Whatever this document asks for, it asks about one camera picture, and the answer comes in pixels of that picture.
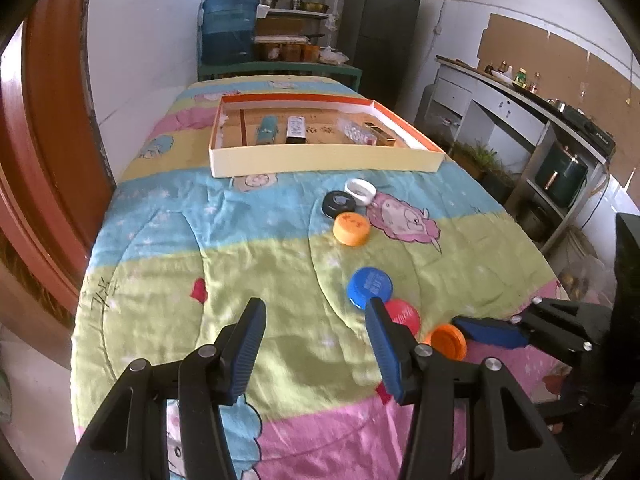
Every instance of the blue water jug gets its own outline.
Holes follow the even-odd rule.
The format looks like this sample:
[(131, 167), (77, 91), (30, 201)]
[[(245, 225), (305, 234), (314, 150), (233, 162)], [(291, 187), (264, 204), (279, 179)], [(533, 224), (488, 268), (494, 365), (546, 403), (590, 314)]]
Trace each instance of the blue water jug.
[(258, 0), (202, 3), (202, 63), (226, 65), (253, 59)]

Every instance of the orange bottle cap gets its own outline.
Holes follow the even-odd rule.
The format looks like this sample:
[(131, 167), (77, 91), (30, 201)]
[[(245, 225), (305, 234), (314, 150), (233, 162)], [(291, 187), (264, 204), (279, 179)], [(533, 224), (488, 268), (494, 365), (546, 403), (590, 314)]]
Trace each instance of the orange bottle cap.
[(357, 213), (340, 213), (334, 222), (334, 236), (345, 245), (357, 247), (369, 238), (369, 220)]
[(423, 342), (455, 361), (462, 361), (466, 356), (465, 336), (451, 324), (438, 325)]

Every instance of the drawer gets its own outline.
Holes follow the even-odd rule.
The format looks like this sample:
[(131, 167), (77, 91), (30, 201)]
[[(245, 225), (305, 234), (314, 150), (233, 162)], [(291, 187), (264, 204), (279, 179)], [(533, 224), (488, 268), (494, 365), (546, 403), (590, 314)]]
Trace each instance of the drawer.
[(463, 116), (471, 102), (471, 92), (444, 79), (438, 79), (433, 100)]
[(482, 85), (474, 92), (474, 101), (500, 117), (533, 146), (538, 145), (545, 125), (521, 107), (516, 100), (490, 86)]
[(441, 66), (438, 70), (438, 77), (445, 79), (454, 85), (462, 86), (471, 92), (476, 89), (476, 84), (483, 85), (484, 83), (478, 81), (475, 77), (460, 72), (460, 70), (453, 70), (448, 66)]

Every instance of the bed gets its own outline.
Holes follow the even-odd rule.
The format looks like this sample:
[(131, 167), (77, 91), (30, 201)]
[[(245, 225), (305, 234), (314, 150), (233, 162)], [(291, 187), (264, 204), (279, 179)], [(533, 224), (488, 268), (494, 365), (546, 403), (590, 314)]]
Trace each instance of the bed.
[[(346, 296), (351, 275), (384, 270), (394, 297), (415, 307), (418, 339), (455, 315), (510, 316), (533, 296), (564, 293), (519, 226), (450, 160), (436, 173), (214, 179), (210, 128), (220, 97), (238, 92), (355, 94), (326, 78), (251, 76), (200, 82), (177, 97), (124, 174), (84, 277), (72, 351), (76, 435), (133, 359), (180, 360), (259, 296), (268, 321), (254, 372), (246, 395), (223, 411), (238, 478), (394, 478), (411, 407), (381, 384), (364, 314)], [(320, 210), (353, 177), (379, 192), (360, 248), (340, 245)], [(469, 361), (488, 355), (526, 392), (555, 365), (531, 347), (469, 343)], [(177, 413), (170, 402), (170, 469), (179, 478)]]

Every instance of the stove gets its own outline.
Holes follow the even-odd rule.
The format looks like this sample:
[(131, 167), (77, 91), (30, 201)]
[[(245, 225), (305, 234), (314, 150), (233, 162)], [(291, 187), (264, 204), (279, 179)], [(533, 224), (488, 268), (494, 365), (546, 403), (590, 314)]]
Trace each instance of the stove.
[(584, 140), (593, 146), (600, 155), (607, 160), (611, 159), (616, 151), (616, 141), (609, 132), (605, 132), (599, 128), (586, 115), (569, 105), (564, 108), (562, 117)]

